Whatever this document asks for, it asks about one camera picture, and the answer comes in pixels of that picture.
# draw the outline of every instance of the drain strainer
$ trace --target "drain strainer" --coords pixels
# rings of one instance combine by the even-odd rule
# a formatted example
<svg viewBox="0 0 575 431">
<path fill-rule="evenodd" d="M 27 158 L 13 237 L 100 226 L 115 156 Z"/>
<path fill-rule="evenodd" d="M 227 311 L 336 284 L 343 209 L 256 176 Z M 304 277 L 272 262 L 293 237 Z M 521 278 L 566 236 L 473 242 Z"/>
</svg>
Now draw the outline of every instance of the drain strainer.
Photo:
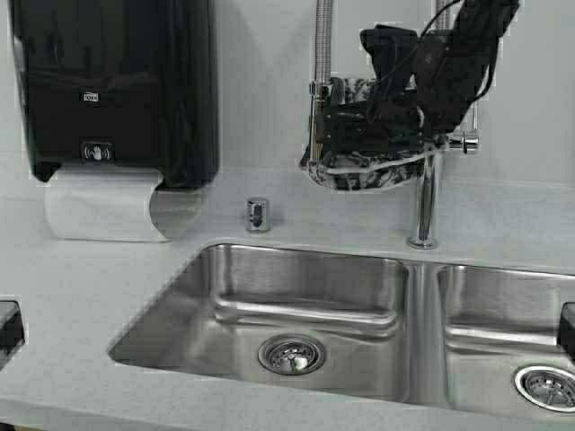
<svg viewBox="0 0 575 431">
<path fill-rule="evenodd" d="M 575 413 L 575 375 L 549 366 L 529 366 L 515 376 L 517 390 L 536 406 Z"/>
<path fill-rule="evenodd" d="M 280 335 L 260 347 L 260 363 L 282 375 L 312 373 L 325 362 L 325 347 L 317 339 L 303 335 Z"/>
</svg>

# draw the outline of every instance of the flexible metal hose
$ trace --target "flexible metal hose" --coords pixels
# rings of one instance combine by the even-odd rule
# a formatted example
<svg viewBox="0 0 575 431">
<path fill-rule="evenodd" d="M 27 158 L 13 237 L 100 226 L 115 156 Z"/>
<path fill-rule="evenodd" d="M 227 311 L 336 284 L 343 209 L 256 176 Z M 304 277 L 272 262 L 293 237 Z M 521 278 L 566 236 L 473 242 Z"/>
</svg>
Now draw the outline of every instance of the flexible metal hose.
<svg viewBox="0 0 575 431">
<path fill-rule="evenodd" d="M 436 11 L 439 12 L 443 7 L 445 7 L 450 0 L 436 0 Z M 437 30 L 449 30 L 451 28 L 451 16 L 449 11 L 445 11 L 438 18 L 436 23 Z"/>
<path fill-rule="evenodd" d="M 332 79 L 333 0 L 317 0 L 315 22 L 315 81 L 327 85 Z"/>
</svg>

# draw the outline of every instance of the white wall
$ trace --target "white wall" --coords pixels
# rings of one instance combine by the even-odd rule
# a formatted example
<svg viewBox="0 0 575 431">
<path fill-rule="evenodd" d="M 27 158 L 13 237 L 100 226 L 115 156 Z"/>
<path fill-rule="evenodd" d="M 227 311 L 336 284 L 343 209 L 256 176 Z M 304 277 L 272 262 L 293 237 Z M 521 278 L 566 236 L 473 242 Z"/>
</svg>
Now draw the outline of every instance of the white wall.
<svg viewBox="0 0 575 431">
<path fill-rule="evenodd" d="M 306 140 L 315 0 L 214 0 L 224 165 L 294 171 Z M 6 1 L 0 21 L 7 22 Z M 370 73 L 358 33 L 421 29 L 429 0 L 336 0 L 333 69 Z M 447 176 L 575 187 L 575 2 L 522 0 L 482 104 L 482 152 L 450 155 Z M 28 173 L 8 30 L 0 33 L 0 196 L 37 198 Z"/>
</svg>

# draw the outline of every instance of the black paper towel dispenser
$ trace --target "black paper towel dispenser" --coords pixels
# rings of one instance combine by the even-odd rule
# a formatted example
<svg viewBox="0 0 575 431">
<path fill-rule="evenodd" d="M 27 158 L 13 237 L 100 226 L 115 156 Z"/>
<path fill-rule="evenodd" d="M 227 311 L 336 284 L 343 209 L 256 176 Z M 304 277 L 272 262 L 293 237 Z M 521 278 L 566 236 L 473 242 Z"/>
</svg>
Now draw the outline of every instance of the black paper towel dispenser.
<svg viewBox="0 0 575 431">
<path fill-rule="evenodd" d="M 10 0 L 34 175 L 153 167 L 166 188 L 217 173 L 209 0 Z"/>
</svg>

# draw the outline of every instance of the sink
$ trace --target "sink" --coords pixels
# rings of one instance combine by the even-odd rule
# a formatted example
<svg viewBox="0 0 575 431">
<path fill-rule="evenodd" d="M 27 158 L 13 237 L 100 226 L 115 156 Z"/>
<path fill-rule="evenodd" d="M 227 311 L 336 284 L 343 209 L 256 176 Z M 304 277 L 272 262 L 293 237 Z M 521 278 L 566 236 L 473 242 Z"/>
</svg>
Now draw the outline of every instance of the sink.
<svg viewBox="0 0 575 431">
<path fill-rule="evenodd" d="M 201 252 L 110 355 L 575 425 L 575 364 L 556 342 L 565 303 L 575 277 L 223 244 Z"/>
<path fill-rule="evenodd" d="M 515 385 L 517 372 L 528 367 L 575 375 L 556 342 L 562 306 L 575 302 L 575 277 L 469 267 L 445 268 L 438 276 L 452 407 L 575 424 L 573 413 L 538 407 Z M 544 390 L 547 383 L 535 384 Z M 575 393 L 570 398 L 575 401 Z M 565 402 L 557 397 L 551 404 Z"/>
<path fill-rule="evenodd" d="M 407 269 L 388 259 L 217 245 L 176 278 L 111 357 L 127 365 L 405 401 L 407 278 Z M 277 367 L 266 364 L 266 355 Z M 281 362 L 298 360 L 319 366 L 286 374 Z"/>
</svg>

